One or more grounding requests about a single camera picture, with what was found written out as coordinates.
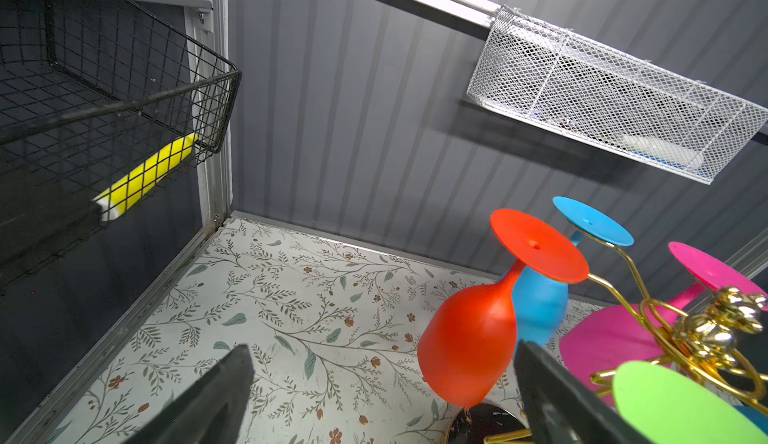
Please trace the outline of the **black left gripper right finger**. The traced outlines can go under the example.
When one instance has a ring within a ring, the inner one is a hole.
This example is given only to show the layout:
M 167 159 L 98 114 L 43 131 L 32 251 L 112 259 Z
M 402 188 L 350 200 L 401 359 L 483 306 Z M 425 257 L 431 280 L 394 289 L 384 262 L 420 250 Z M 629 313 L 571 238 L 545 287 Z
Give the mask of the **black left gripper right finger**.
M 514 370 L 535 444 L 648 441 L 538 344 L 518 344 Z

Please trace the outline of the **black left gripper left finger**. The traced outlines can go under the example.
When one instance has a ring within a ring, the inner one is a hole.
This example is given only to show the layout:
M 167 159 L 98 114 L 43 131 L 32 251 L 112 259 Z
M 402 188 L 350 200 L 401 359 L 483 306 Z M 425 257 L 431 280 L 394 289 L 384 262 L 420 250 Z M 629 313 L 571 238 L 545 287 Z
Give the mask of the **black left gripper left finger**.
M 127 439 L 129 443 L 235 443 L 254 369 L 249 348 L 235 346 L 194 385 Z

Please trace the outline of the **green wine glass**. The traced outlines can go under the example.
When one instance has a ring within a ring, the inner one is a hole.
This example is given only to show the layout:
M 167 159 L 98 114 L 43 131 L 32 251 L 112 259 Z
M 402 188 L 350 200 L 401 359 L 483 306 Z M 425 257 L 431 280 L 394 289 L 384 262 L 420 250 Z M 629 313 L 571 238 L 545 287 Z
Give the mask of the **green wine glass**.
M 621 417 L 653 443 L 767 441 L 767 434 L 734 406 L 663 366 L 622 364 L 613 394 Z

